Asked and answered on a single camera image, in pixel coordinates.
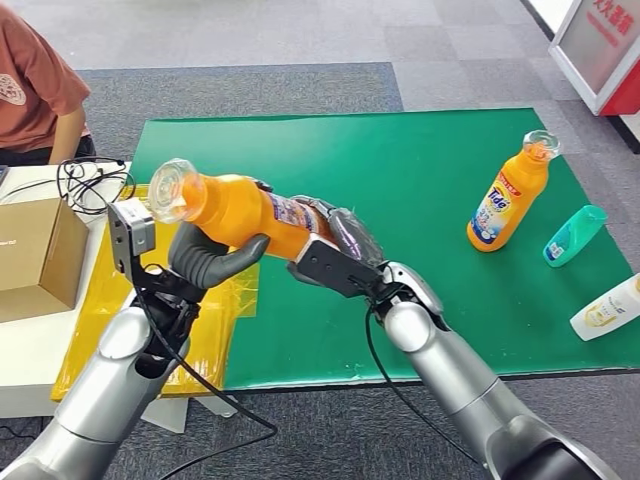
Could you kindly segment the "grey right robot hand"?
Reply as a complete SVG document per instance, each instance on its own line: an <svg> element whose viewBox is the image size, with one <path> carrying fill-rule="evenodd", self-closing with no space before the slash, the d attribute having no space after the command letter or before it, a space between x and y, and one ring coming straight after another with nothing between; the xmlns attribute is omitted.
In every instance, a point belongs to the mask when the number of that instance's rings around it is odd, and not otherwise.
<svg viewBox="0 0 640 480"><path fill-rule="evenodd" d="M282 197L264 182L254 179L253 183L266 195L269 225L260 227L239 248L245 265L271 255L285 260L287 269L296 276L299 259L308 244L321 239L365 265L377 267L384 260L382 248L352 210L306 195Z"/></svg>

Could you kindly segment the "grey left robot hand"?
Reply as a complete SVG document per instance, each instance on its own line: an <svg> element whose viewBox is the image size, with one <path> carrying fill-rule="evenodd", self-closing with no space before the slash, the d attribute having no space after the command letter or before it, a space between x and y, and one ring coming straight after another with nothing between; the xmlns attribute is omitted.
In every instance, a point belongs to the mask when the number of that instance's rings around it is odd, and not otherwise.
<svg viewBox="0 0 640 480"><path fill-rule="evenodd" d="M215 242L198 227L182 222L168 250L168 266L189 284L208 291L258 262L266 251L270 238L257 234L241 247Z"/></svg>

